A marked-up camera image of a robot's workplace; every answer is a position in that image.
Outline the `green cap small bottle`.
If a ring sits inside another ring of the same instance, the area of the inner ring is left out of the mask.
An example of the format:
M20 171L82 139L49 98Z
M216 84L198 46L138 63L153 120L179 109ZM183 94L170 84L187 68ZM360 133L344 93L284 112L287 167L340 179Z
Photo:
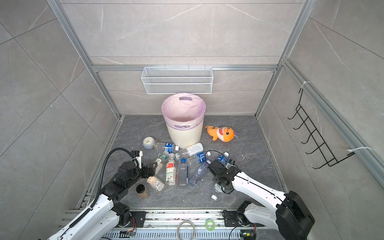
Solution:
M163 153L159 154L158 158L155 160L155 162L153 163L153 167L154 167L154 170L155 170L155 174L157 175L160 170L163 168L164 166L164 162L166 161L166 159L168 158L169 156L169 153L167 151L164 151Z

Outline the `small blue label bottle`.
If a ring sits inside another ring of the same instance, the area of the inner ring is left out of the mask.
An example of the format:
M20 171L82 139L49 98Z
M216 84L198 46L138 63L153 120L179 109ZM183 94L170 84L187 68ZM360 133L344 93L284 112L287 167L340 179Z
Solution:
M217 157L217 161L219 161L224 167L226 167L229 163L228 157L229 153L225 152L223 155Z

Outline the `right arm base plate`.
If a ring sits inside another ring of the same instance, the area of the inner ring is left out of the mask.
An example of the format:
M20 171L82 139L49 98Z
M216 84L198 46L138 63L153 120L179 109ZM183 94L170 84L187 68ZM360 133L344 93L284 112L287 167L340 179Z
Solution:
M262 224L251 223L245 217L240 217L236 211L223 210L222 217L226 227L264 227Z

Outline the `red label clear bottle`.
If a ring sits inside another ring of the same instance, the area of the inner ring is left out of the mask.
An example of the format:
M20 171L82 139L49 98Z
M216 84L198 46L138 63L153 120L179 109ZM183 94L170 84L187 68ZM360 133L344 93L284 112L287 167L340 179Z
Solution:
M176 185L177 167L175 157L174 153L170 153L166 164L166 182L169 186Z

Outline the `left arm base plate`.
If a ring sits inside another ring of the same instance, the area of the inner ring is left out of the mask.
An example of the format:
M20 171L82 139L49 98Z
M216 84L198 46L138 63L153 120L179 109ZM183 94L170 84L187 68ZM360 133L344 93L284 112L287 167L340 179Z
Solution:
M124 213L119 217L118 226L120 228L132 228L133 226L136 228L142 228L144 226L146 215L147 212L145 211Z

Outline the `tall clear bluish bottle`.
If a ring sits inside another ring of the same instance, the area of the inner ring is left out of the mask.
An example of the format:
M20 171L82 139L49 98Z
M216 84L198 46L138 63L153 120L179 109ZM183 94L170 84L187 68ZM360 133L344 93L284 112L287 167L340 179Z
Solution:
M192 177L189 179L189 186L196 186L197 183L202 180L205 175L207 174L209 164L204 162L203 164L200 165L200 167L196 170L196 172L192 175Z

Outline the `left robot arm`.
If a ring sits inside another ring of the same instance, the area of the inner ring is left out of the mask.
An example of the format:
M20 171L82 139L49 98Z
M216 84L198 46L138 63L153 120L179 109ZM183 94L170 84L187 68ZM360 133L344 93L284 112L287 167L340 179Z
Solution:
M130 160L122 163L118 172L105 184L103 183L105 168L111 155L123 151ZM141 179L155 175L157 163L144 166L140 160L141 151L128 151L114 148L106 156L99 178L94 200L78 214L70 223L50 236L49 240L99 240L104 234L116 226L127 226L132 222L130 207L120 202L129 189Z

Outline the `crushed green label bottle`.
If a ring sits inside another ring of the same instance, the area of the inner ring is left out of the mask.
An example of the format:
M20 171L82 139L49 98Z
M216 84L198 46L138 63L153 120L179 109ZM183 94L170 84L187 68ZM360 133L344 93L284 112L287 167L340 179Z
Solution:
M218 199L218 194L221 194L223 191L222 191L222 187L219 185L219 184L215 184L214 185L214 191L215 193L212 194L211 198L216 201Z

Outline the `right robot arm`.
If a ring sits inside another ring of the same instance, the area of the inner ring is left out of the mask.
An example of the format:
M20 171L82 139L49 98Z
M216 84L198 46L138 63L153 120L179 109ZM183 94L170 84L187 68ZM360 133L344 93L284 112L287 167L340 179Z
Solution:
M205 153L207 169L213 174L213 182L221 187L223 193L237 191L261 204L257 206L250 201L243 202L237 209L236 216L240 225L264 225L279 231L286 240L308 238L316 221L299 194L270 188L249 177L236 165L224 165L218 159L208 160L210 154L211 150Z

